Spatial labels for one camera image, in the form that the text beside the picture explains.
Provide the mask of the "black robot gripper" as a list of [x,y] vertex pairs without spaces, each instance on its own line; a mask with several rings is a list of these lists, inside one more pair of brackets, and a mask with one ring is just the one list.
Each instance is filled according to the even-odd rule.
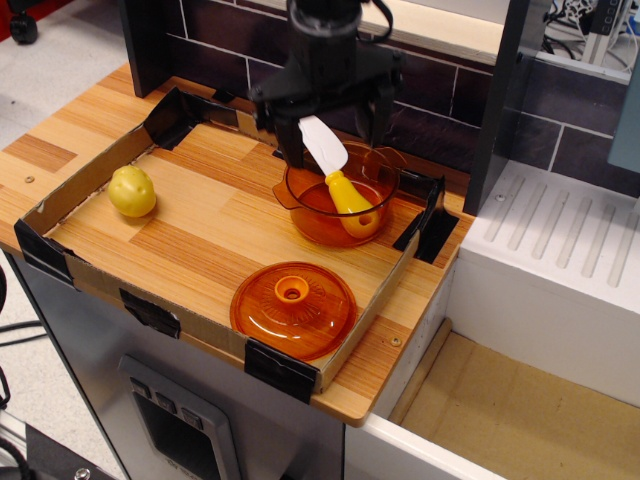
[[355,108],[356,130],[370,147],[385,135],[395,93],[401,84],[403,54],[379,44],[393,30],[389,9],[383,33],[359,33],[361,9],[289,9],[289,57],[283,69],[254,85],[260,129],[274,131],[287,164],[302,168],[300,118],[347,106]]

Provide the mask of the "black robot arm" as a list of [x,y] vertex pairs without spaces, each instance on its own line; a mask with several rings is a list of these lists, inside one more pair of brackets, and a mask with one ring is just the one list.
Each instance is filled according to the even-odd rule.
[[257,128],[276,136],[291,167],[303,166],[305,117],[352,107],[356,129],[371,147],[386,132],[402,84],[404,54],[380,46],[394,18],[382,1],[374,5],[386,20],[382,34],[360,35],[362,1],[289,1],[289,57],[283,69],[253,86]]

